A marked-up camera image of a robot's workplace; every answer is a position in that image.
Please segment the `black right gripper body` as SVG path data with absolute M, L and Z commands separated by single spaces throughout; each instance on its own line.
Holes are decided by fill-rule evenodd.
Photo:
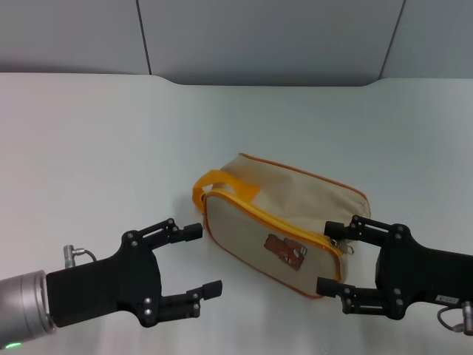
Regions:
M 375 284 L 392 320 L 416 302 L 461 308 L 472 301 L 472 256 L 422 246 L 407 226 L 393 224 L 378 255 Z

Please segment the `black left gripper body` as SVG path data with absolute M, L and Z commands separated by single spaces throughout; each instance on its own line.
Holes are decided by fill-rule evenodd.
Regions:
M 60 328 L 118 311 L 145 328 L 158 323 L 160 271 L 138 231 L 125 233 L 111 257 L 49 273 L 46 281 L 50 316 Z

